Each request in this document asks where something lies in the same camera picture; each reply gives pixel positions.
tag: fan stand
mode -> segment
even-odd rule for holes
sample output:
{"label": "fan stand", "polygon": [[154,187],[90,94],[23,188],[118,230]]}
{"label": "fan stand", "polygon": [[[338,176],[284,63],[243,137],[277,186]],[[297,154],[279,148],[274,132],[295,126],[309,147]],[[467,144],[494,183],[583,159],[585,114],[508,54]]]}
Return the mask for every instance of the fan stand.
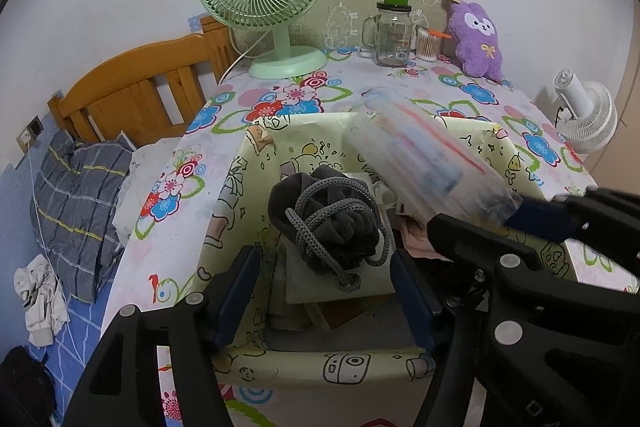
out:
{"label": "fan stand", "polygon": [[273,49],[254,58],[249,74],[254,78],[274,80],[301,76],[319,70],[327,56],[311,46],[292,46],[286,24],[273,30]]}

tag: white fan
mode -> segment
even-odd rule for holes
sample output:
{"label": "white fan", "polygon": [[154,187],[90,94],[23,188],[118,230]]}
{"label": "white fan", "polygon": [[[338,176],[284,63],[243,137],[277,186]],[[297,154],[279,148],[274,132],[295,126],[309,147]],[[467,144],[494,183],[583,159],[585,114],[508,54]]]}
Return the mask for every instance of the white fan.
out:
{"label": "white fan", "polygon": [[618,124],[611,93],[599,82],[581,82],[569,69],[556,74],[556,93],[566,104],[570,117],[561,118],[556,129],[578,154],[604,147]]}

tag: wooden bed headboard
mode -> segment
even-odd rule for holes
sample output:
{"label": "wooden bed headboard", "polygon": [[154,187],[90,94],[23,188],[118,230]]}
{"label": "wooden bed headboard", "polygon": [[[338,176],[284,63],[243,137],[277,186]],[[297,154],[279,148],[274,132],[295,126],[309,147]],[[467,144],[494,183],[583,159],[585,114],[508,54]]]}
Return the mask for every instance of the wooden bed headboard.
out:
{"label": "wooden bed headboard", "polygon": [[[182,136],[205,103],[193,65],[211,63],[220,79],[238,54],[228,29],[213,17],[201,20],[203,34],[140,46],[103,62],[69,89],[55,95],[49,108],[60,129],[87,142],[98,142],[89,116],[107,140],[124,131],[137,146],[168,136]],[[165,74],[184,123],[172,124],[154,81]]]}

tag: cotton swab container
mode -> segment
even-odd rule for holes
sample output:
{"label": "cotton swab container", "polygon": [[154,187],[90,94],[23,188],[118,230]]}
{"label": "cotton swab container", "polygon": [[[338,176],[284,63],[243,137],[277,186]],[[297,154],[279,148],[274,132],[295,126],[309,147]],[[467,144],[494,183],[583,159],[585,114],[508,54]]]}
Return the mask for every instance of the cotton swab container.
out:
{"label": "cotton swab container", "polygon": [[441,53],[443,39],[450,39],[451,35],[424,26],[418,26],[415,39],[415,56],[420,60],[435,62]]}

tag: orange lid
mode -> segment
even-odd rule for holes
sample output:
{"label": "orange lid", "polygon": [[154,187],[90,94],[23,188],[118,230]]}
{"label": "orange lid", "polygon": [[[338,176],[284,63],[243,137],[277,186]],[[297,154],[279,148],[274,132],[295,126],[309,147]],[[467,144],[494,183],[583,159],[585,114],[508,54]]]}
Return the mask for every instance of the orange lid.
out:
{"label": "orange lid", "polygon": [[441,39],[450,39],[451,35],[447,35],[446,33],[443,32],[439,32],[436,30],[427,30],[429,35],[432,35],[434,37],[440,37]]}

